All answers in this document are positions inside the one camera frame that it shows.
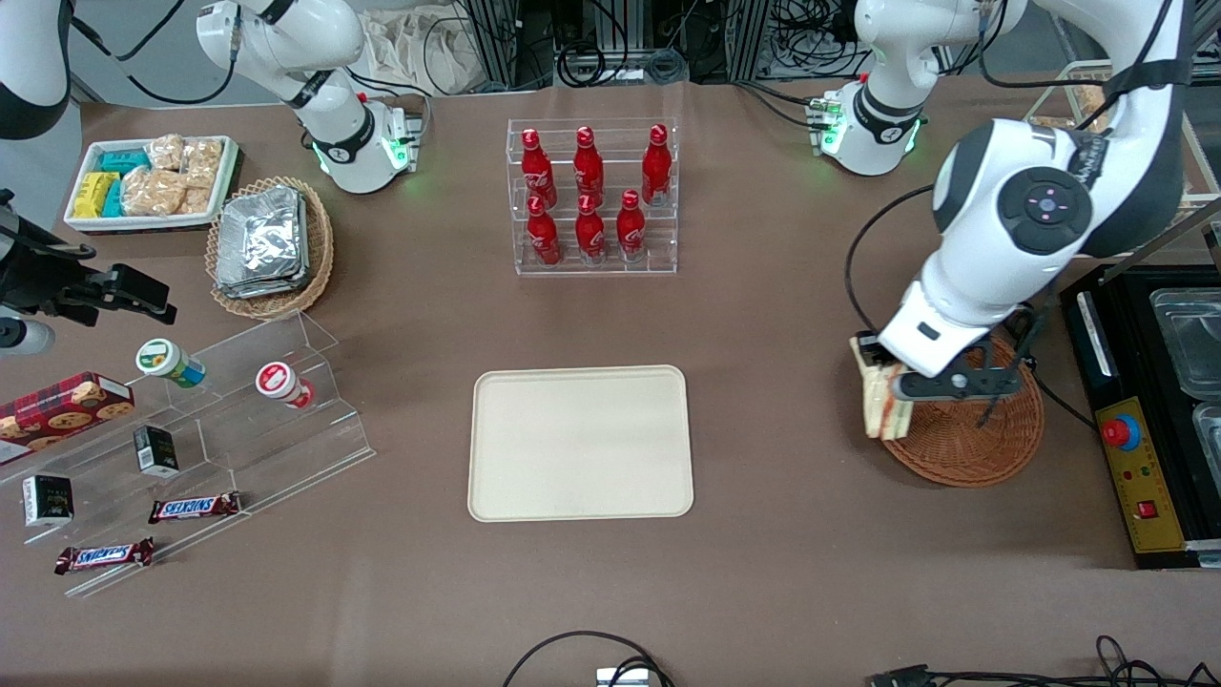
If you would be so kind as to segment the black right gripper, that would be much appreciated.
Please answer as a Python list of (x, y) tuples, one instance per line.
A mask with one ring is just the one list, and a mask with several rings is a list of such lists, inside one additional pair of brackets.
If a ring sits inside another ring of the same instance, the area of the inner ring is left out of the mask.
[(24, 220), (4, 220), (2, 242), (1, 299), (13, 312), (95, 322), (96, 308), (103, 308), (140, 314), (161, 325), (177, 321), (170, 286), (126, 264), (96, 275), (84, 265), (96, 256), (87, 244), (70, 246)]

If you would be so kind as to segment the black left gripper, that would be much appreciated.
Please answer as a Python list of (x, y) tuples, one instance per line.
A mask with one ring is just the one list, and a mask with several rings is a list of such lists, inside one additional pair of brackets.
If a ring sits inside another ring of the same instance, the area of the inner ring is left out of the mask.
[(851, 338), (851, 351), (860, 373), (890, 370), (900, 365), (897, 358), (886, 347), (882, 347), (877, 332), (871, 329), (860, 331)]

